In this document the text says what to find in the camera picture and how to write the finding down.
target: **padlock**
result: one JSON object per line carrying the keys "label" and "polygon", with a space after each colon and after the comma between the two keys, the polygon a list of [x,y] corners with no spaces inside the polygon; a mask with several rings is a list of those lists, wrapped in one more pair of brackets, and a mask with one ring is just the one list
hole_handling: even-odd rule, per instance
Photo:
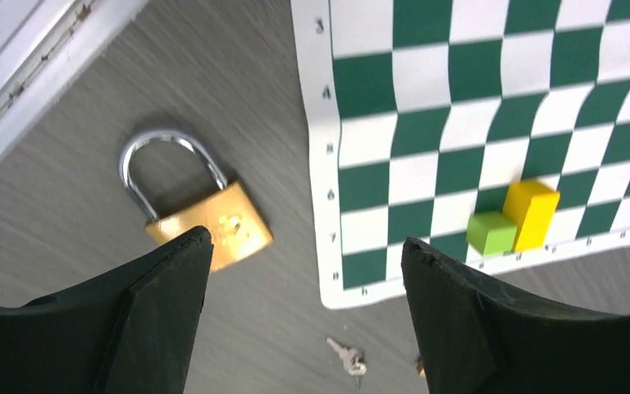
{"label": "padlock", "polygon": [[[216,194],[198,203],[160,218],[139,187],[131,179],[129,164],[134,152],[154,141],[166,141],[188,149],[202,160],[218,185]],[[203,144],[178,130],[156,129],[141,133],[121,152],[119,173],[122,184],[148,218],[146,231],[162,245],[195,226],[206,227],[212,236],[213,258],[211,271],[223,269],[272,243],[273,237],[250,202],[239,181],[228,183]]]}

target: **key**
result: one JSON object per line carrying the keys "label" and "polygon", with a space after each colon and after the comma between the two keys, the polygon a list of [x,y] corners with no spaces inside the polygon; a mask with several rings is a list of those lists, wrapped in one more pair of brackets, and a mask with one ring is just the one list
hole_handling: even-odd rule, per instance
{"label": "key", "polygon": [[361,377],[368,371],[366,360],[363,358],[363,351],[344,345],[332,337],[326,338],[327,345],[339,356],[344,371],[356,377],[356,388],[361,388]]}

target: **printed number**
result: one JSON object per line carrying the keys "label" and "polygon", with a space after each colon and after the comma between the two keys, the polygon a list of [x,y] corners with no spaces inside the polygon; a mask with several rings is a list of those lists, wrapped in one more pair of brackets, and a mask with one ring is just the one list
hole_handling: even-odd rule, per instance
{"label": "printed number", "polygon": [[315,27],[315,32],[322,34],[325,31],[325,24],[322,23],[322,18],[317,18],[315,20],[315,24],[317,25],[317,27]]}

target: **green block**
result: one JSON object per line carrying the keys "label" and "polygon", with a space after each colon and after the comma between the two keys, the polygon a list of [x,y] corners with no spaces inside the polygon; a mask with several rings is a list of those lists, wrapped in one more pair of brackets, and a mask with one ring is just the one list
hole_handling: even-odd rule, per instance
{"label": "green block", "polygon": [[518,227],[499,212],[476,213],[468,223],[467,240],[482,256],[502,254],[513,248]]}

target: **padlock body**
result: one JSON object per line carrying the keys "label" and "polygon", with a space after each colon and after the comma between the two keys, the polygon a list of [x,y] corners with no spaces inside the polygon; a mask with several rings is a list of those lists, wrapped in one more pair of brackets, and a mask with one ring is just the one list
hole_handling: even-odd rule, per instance
{"label": "padlock body", "polygon": [[146,231],[163,245],[195,226],[204,226],[211,233],[212,272],[237,263],[273,241],[267,224],[238,181],[178,213],[149,223]]}

